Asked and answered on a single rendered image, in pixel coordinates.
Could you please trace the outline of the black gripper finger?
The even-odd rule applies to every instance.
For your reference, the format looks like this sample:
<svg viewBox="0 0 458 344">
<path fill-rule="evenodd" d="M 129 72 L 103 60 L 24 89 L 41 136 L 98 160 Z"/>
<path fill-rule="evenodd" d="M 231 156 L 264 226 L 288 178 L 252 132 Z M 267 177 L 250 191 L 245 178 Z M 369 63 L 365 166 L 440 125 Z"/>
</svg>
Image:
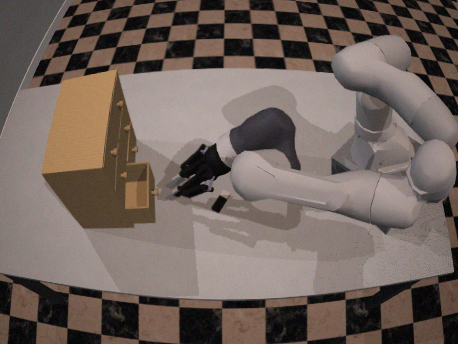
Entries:
<svg viewBox="0 0 458 344">
<path fill-rule="evenodd" d="M 184 197 L 187 197 L 187 198 L 192 198 L 194 196 L 200 195 L 200 194 L 205 193 L 205 192 L 213 192 L 214 188 L 212 187 L 212 184 L 213 184 L 213 180 L 214 180 L 215 176 L 213 176 L 213 178 L 211 180 L 208 180 L 208 181 L 207 181 L 207 179 L 204 179 L 204 178 L 201 177 L 201 174 L 203 174 L 205 171 L 207 171 L 207 169 L 208 169 L 207 166 L 201 167 L 201 169 L 199 171 L 197 171 L 195 173 L 195 175 L 191 179 L 189 179 L 182 186 L 178 185 L 178 187 L 176 189 L 174 189 L 170 193 L 166 194 L 164 196 L 164 198 L 173 201 L 173 200 L 175 200 L 176 198 L 178 198 L 180 196 L 184 196 Z M 204 181 L 207 181 L 207 182 L 202 183 Z"/>
<path fill-rule="evenodd" d="M 179 174 L 164 183 L 164 186 L 168 188 L 174 188 L 185 181 L 186 178 L 189 179 L 190 176 L 194 175 L 199 170 L 199 165 L 206 162 L 206 157 L 203 157 L 203 155 L 208 148 L 209 146 L 202 144 L 193 155 L 191 155 L 183 164 L 181 164 L 181 171 Z M 191 166 L 188 167 L 187 165 Z"/>
</svg>

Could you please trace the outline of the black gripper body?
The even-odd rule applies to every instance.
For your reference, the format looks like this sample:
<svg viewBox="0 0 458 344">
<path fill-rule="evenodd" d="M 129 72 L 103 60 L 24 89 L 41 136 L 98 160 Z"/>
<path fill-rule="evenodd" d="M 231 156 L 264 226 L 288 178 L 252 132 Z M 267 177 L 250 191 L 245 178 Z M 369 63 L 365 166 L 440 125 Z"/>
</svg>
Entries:
<svg viewBox="0 0 458 344">
<path fill-rule="evenodd" d="M 207 161 L 199 165 L 199 170 L 201 169 L 202 166 L 207 166 L 208 167 L 207 171 L 201 174 L 201 177 L 207 180 L 211 180 L 213 176 L 215 176 L 213 180 L 215 181 L 218 176 L 225 175 L 228 172 L 230 172 L 231 168 L 228 167 L 223 161 L 221 161 L 221 158 L 217 152 L 216 143 L 212 145 L 211 147 L 209 147 L 207 150 L 208 152 L 205 152 L 205 154 L 203 155 L 203 157 L 206 157 Z"/>
</svg>

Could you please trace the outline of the brown wooden drawer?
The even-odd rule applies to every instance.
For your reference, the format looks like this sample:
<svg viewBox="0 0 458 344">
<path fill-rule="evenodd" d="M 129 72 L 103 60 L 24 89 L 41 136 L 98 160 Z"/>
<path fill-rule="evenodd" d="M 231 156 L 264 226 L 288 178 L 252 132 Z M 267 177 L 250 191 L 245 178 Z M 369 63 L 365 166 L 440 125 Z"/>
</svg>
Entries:
<svg viewBox="0 0 458 344">
<path fill-rule="evenodd" d="M 124 107 L 123 93 L 121 90 L 118 76 L 116 76 L 114 91 L 113 91 L 113 96 L 112 96 L 112 102 L 111 102 L 111 108 L 110 108 L 110 116 L 113 121 L 117 136 L 119 134 L 122 107 Z"/>
<path fill-rule="evenodd" d="M 129 139 L 128 139 L 128 151 L 127 151 L 127 163 L 135 163 L 135 155 L 138 152 L 138 146 L 136 146 L 136 137 L 133 131 L 132 124 L 131 131 L 129 131 Z"/>
<path fill-rule="evenodd" d="M 150 163 L 128 163 L 126 172 L 125 210 L 128 216 L 133 224 L 156 223 L 155 196 L 158 196 L 158 189 L 155 189 Z"/>
<path fill-rule="evenodd" d="M 118 139 L 115 134 L 111 119 L 108 121 L 106 144 L 105 144 L 105 153 L 104 153 L 104 163 L 103 168 L 114 188 L 115 184 L 115 167 L 116 167 L 116 156 L 119 155 L 119 150 L 117 148 Z M 114 154 L 114 155 L 112 155 Z"/>
<path fill-rule="evenodd" d="M 130 118 L 124 101 L 124 107 L 122 107 L 120 130 L 119 130 L 119 141 L 123 149 L 124 155 L 127 158 L 127 145 L 128 145 L 128 133 L 131 131 Z M 126 127 L 127 126 L 127 127 Z"/>
<path fill-rule="evenodd" d="M 115 192 L 125 208 L 125 179 L 128 178 L 128 172 L 126 172 L 126 160 L 119 143 L 118 150 L 119 155 L 117 156 L 116 162 Z"/>
</svg>

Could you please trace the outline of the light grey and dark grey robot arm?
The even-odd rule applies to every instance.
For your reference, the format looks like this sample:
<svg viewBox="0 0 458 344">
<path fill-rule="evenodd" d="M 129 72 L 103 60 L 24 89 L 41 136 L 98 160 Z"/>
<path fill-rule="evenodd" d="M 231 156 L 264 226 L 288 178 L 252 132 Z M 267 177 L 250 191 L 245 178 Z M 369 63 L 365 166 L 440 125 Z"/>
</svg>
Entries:
<svg viewBox="0 0 458 344">
<path fill-rule="evenodd" d="M 267 108 L 216 142 L 234 190 L 246 201 L 274 199 L 372 225 L 412 227 L 425 202 L 442 203 L 455 184 L 458 123 L 417 75 L 405 71 L 411 60 L 409 46 L 397 35 L 347 46 L 332 58 L 338 82 L 357 91 L 351 155 L 361 169 L 333 175 L 301 171 L 292 119 Z M 416 153 L 393 109 L 422 142 Z M 391 175 L 405 170 L 405 176 Z"/>
</svg>

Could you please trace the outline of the tan wooden chest of drawers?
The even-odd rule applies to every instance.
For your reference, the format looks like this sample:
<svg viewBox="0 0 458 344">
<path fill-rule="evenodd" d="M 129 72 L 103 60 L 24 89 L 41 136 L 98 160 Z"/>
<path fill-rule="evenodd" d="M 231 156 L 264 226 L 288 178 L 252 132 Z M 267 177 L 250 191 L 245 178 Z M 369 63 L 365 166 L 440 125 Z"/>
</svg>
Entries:
<svg viewBox="0 0 458 344">
<path fill-rule="evenodd" d="M 103 168 L 116 75 L 63 80 L 47 140 L 41 174 L 83 229 L 134 228 Z"/>
</svg>

